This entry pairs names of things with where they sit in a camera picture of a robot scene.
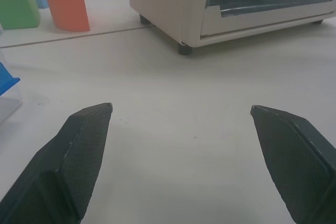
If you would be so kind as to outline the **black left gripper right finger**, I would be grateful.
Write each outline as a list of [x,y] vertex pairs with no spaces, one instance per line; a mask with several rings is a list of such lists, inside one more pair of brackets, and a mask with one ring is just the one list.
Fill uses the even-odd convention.
[[253,105],[267,169],[296,224],[336,224],[336,148],[306,119]]

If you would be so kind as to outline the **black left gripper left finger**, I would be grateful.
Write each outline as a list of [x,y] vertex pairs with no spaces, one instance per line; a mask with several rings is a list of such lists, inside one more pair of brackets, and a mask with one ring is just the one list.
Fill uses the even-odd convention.
[[0,201],[0,224],[80,224],[100,172],[113,107],[72,114]]

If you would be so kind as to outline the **cream toaster oven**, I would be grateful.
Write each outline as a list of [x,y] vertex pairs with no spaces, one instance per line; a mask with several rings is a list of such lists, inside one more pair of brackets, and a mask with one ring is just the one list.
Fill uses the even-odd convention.
[[129,0],[144,25],[153,24],[178,44],[197,47],[320,24],[336,17],[336,0]]

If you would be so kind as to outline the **clear plastic container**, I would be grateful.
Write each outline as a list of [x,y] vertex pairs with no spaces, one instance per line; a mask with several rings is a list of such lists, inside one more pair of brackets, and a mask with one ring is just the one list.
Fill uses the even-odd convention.
[[[0,62],[5,66],[12,75],[12,71],[0,47]],[[18,88],[18,84],[10,88],[6,93],[0,96],[0,126],[10,117],[21,105],[22,96]]]

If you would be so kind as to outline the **blue plastic piece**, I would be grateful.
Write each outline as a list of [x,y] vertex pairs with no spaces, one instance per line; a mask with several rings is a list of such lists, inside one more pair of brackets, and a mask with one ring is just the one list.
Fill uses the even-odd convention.
[[20,78],[14,78],[5,66],[0,62],[0,96],[20,82]]

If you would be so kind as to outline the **orange foam block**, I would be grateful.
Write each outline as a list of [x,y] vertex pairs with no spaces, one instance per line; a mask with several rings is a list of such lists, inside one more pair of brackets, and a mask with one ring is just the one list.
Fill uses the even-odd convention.
[[85,0],[47,0],[54,24],[70,32],[90,30]]

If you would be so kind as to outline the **green foam block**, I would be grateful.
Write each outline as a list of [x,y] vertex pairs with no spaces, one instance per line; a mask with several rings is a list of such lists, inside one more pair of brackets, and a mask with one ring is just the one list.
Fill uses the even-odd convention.
[[4,30],[38,27],[40,12],[36,0],[0,0],[0,24]]

